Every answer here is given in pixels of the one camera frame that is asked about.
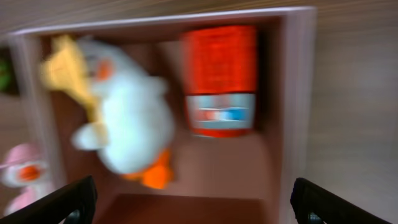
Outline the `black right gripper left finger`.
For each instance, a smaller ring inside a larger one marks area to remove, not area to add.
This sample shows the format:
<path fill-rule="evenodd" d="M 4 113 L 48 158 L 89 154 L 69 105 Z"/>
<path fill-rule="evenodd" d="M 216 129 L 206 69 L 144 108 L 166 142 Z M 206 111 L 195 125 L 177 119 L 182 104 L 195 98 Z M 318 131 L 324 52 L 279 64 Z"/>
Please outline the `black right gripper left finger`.
<path fill-rule="evenodd" d="M 97 199 L 94 178 L 89 175 L 1 218 L 1 224 L 92 224 Z"/>

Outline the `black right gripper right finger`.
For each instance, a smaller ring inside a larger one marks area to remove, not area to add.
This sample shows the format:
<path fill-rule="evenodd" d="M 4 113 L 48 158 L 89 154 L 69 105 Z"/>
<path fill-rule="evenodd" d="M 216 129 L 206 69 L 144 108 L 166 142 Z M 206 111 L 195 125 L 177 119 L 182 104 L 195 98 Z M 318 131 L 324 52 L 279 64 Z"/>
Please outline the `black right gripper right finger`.
<path fill-rule="evenodd" d="M 294 182 L 290 204 L 298 224 L 390 224 L 302 177 Z"/>

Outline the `white plush duck yellow hair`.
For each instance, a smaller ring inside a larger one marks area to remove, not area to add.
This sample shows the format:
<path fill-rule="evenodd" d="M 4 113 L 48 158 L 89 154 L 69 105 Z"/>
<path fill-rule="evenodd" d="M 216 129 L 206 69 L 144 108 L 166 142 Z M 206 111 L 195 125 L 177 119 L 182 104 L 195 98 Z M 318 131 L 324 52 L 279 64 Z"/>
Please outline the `white plush duck yellow hair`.
<path fill-rule="evenodd" d="M 71 136 L 75 148 L 96 151 L 126 180 L 164 189 L 172 180 L 170 143 L 175 125 L 163 78 L 149 75 L 123 49 L 68 35 L 52 41 L 42 83 L 66 93 L 88 118 Z"/>

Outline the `white box pink interior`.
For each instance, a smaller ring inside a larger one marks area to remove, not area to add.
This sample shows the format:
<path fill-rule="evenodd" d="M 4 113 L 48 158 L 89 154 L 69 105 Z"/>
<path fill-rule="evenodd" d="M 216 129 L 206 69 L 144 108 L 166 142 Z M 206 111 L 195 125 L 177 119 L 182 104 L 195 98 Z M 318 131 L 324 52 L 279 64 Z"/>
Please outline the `white box pink interior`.
<path fill-rule="evenodd" d="M 95 223 L 293 223 L 290 194 L 305 169 L 313 65 L 313 7 L 277 7 L 145 17 L 23 29 L 9 35 L 34 140 L 57 188 L 87 175 L 98 200 Z M 199 136 L 186 112 L 184 33 L 248 25 L 257 32 L 253 129 L 233 138 Z M 108 170 L 96 151 L 81 151 L 72 134 L 88 122 L 66 93 L 42 83 L 54 38 L 89 37 L 123 49 L 167 84 L 174 119 L 172 180 L 152 189 Z"/>

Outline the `red toy fire truck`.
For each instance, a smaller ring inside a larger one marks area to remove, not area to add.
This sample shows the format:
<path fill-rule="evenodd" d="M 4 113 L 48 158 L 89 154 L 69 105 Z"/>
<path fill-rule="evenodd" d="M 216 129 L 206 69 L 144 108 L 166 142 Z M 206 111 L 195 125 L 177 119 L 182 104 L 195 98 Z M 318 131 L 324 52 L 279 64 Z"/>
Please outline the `red toy fire truck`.
<path fill-rule="evenodd" d="M 253 129 L 257 32 L 231 25 L 190 30 L 182 37 L 185 102 L 193 133 L 233 138 Z"/>

